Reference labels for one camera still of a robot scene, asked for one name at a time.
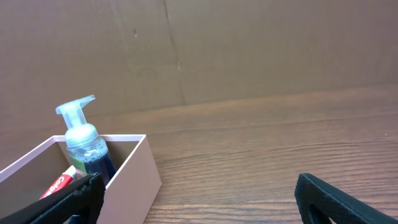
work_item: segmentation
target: bottle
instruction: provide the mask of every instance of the bottle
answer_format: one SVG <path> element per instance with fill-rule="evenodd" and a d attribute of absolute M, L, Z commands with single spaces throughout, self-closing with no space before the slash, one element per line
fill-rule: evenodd
<path fill-rule="evenodd" d="M 72 164 L 85 173 L 102 173 L 105 185 L 112 179 L 116 169 L 109 155 L 105 140 L 96 128 L 86 122 L 82 108 L 94 100 L 94 95 L 62 104 L 55 109 L 62 114 L 68 131 L 65 141 Z"/>

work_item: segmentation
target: brown wall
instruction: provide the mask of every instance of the brown wall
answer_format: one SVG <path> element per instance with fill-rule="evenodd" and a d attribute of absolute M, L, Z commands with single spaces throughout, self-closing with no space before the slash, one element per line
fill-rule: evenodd
<path fill-rule="evenodd" d="M 396 0 L 3 0 L 0 127 L 398 81 Z"/>

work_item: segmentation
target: green label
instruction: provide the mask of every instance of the green label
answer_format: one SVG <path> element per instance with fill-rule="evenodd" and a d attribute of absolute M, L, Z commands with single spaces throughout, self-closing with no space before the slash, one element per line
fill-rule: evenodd
<path fill-rule="evenodd" d="M 82 162 L 81 160 L 76 159 L 76 158 L 74 158 L 72 156 L 70 158 L 72 159 L 72 164 L 75 166 L 76 169 L 87 173 L 84 162 Z"/>

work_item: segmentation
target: open box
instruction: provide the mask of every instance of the open box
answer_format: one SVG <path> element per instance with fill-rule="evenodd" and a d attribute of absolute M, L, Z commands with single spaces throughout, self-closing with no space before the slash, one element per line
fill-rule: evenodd
<path fill-rule="evenodd" d="M 102 135 L 118 170 L 106 186 L 98 223 L 142 224 L 162 185 L 144 134 Z M 71 162 L 52 136 L 0 172 L 0 218 L 36 201 Z"/>

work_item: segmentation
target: wooden table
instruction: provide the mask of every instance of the wooden table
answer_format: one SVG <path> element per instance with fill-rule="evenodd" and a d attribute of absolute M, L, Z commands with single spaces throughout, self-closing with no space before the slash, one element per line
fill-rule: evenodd
<path fill-rule="evenodd" d="M 146 223 L 301 223 L 294 188 L 303 172 L 398 218 L 398 85 L 89 121 L 101 133 L 148 134 L 164 184 Z M 65 130 L 40 128 L 28 127 L 25 142 L 3 132 L 1 168 Z"/>

